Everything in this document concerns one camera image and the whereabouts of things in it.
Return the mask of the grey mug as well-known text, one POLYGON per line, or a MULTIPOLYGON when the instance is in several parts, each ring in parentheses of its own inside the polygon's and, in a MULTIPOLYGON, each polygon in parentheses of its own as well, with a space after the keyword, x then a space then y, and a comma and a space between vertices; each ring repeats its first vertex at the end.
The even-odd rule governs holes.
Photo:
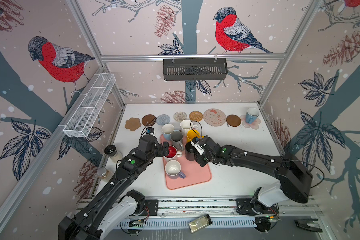
POLYGON ((170 139, 172 142, 172 145, 178 150, 178 151, 184 151, 184 144, 183 144, 183 133, 181 131, 175 130, 171 133, 170 139))

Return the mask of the black mug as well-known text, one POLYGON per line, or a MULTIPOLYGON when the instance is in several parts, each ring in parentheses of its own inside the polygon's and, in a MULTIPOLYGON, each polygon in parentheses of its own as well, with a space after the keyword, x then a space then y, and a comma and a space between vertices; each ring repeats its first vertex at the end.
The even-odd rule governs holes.
POLYGON ((188 161, 195 161, 195 153, 198 151, 192 145, 192 142, 187 142, 185 145, 185 157, 188 161))

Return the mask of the yellow mug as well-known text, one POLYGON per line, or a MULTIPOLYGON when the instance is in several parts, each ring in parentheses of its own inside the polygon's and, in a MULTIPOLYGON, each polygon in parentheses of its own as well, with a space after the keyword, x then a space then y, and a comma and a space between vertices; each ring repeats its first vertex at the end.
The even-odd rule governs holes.
POLYGON ((194 138, 201 138, 200 133, 197 130, 189 130, 187 132, 187 142, 191 142, 194 138))

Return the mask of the grey round felt coaster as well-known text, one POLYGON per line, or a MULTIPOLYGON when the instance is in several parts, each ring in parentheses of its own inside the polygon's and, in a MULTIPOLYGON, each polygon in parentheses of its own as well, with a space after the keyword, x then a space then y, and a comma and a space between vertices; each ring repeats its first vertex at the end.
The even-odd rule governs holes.
POLYGON ((169 115, 162 114, 157 117, 156 123, 160 126, 163 126, 163 125, 169 124, 170 121, 171 121, 171 118, 169 115))

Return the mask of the dark brown glossy coaster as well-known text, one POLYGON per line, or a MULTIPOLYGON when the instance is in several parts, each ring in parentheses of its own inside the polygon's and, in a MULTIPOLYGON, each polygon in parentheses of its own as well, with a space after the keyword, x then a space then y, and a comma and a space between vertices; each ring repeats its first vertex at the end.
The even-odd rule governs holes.
POLYGON ((145 126, 145 127, 151 127, 152 125, 154 125, 157 121, 157 117, 154 116, 154 115, 145 115, 143 118, 142 118, 142 124, 145 126))

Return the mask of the round bunny print coaster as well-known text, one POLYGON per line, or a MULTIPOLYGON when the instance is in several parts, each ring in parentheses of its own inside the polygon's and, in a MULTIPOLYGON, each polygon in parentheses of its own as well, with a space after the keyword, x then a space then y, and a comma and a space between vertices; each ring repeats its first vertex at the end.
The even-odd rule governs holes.
POLYGON ((203 114, 204 121, 213 127, 219 127, 226 123, 226 115, 219 109, 208 109, 203 114))

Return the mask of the brown round wooden coaster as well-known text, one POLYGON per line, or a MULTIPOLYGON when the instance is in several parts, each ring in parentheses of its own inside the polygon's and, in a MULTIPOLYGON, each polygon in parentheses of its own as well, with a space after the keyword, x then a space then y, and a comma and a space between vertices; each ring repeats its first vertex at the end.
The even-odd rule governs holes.
POLYGON ((242 123, 241 118, 237 115, 228 115, 226 121, 231 127, 238 127, 242 123))

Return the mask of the tan paw shaped coaster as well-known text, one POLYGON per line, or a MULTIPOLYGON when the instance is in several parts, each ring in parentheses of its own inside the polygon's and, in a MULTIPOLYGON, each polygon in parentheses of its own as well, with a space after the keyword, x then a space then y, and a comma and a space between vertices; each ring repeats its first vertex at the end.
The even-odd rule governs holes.
POLYGON ((139 118, 130 118, 126 120, 125 128, 127 130, 130 130, 131 132, 136 131, 138 128, 142 126, 142 123, 140 122, 139 118))

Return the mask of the pink flower shaped coaster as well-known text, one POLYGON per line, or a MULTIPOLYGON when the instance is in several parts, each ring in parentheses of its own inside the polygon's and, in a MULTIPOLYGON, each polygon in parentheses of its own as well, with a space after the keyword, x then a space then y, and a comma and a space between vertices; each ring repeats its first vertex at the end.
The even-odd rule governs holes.
POLYGON ((262 122, 259 118, 257 118, 256 120, 254 120, 253 123, 248 124, 248 123, 246 123, 246 121, 245 121, 246 116, 241 115, 240 118, 241 118, 241 120, 242 120, 242 126, 243 126, 244 128, 252 128, 252 129, 254 129, 254 130, 259 129, 260 123, 262 122))

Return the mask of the white blue handled mug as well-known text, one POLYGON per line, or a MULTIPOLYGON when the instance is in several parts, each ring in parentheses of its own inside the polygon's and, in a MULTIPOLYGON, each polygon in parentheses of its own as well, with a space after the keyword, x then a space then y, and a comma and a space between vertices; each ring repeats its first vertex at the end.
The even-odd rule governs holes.
POLYGON ((246 113, 245 121, 247 124, 252 124, 259 116, 260 111, 256 108, 249 108, 246 113))

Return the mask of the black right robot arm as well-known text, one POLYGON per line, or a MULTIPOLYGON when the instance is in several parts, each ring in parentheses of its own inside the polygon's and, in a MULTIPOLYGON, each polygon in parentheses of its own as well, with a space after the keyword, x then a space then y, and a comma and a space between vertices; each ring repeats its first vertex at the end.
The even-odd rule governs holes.
POLYGON ((195 137, 191 144, 197 151, 195 160, 201 167, 207 163, 243 167, 277 179, 272 185, 256 190, 252 199, 254 204, 271 207, 285 200, 300 204, 306 204, 309 200, 313 176, 299 160, 252 153, 231 145, 221 147, 208 136, 201 139, 195 137))

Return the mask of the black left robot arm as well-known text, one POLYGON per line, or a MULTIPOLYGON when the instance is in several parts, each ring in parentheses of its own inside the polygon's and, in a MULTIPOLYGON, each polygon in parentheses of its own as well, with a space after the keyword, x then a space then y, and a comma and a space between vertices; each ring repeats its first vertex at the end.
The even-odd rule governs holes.
POLYGON ((145 196, 131 190, 122 193, 153 163, 157 157, 169 154, 169 143, 160 144, 154 135, 144 135, 139 145, 123 157, 116 172, 73 218, 65 217, 58 226, 60 240, 103 240, 130 215, 143 212, 145 196))

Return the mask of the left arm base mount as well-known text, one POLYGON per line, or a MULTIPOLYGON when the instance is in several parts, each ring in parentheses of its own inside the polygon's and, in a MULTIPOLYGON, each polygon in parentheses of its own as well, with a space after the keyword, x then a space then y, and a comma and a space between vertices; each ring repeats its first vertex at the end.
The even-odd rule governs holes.
POLYGON ((136 209, 133 210, 131 216, 139 217, 137 220, 129 220, 129 223, 123 227, 123 224, 120 223, 121 230, 128 235, 138 235, 141 233, 150 215, 157 216, 159 201, 158 200, 147 200, 146 197, 136 190, 131 190, 126 193, 124 197, 119 201, 119 203, 125 198, 131 197, 137 203, 136 209))

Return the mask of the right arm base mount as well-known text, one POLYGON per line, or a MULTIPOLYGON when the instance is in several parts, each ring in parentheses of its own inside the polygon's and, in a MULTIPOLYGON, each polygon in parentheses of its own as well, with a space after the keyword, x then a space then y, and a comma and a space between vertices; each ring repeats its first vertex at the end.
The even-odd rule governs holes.
POLYGON ((257 188, 252 197, 236 199, 236 212, 239 215, 255 216, 255 229, 260 233, 268 233, 280 219, 278 204, 271 207, 263 205, 259 200, 261 187, 257 188))

